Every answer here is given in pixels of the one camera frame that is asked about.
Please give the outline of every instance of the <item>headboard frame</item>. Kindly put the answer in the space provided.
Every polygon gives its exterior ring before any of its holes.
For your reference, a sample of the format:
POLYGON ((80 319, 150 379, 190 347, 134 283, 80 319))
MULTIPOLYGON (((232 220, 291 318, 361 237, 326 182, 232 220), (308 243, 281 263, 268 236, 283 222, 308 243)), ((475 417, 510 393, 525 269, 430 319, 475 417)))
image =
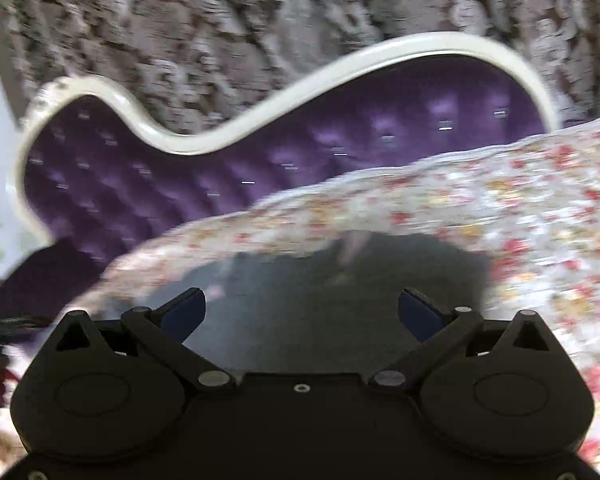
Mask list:
POLYGON ((31 147, 44 127, 69 103, 82 96, 96 96, 115 111, 135 136, 162 152, 201 155, 234 145, 295 108, 360 76, 407 60, 444 55, 468 56, 501 69, 529 95, 544 130, 549 132, 560 128, 558 113, 540 76, 517 53, 478 36, 460 32, 430 32, 385 41, 345 56, 275 93, 239 117, 194 136, 175 134, 157 124, 126 89, 106 78, 93 75, 59 78, 41 89, 22 120, 24 137, 8 178, 8 191, 27 228, 42 243, 51 244, 55 237, 33 211, 26 197, 26 165, 31 147))

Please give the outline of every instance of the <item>purple upholstery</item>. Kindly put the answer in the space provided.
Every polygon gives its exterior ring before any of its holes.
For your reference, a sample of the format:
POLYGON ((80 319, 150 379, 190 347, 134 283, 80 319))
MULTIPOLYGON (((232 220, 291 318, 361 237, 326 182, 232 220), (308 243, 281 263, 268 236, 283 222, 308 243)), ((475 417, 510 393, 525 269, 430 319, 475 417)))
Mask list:
POLYGON ((423 57, 361 76, 199 156, 146 145, 106 104, 85 96, 33 143, 25 192, 56 238, 103 269, 183 222, 243 210, 282 189, 543 131, 519 84, 464 56, 423 57))

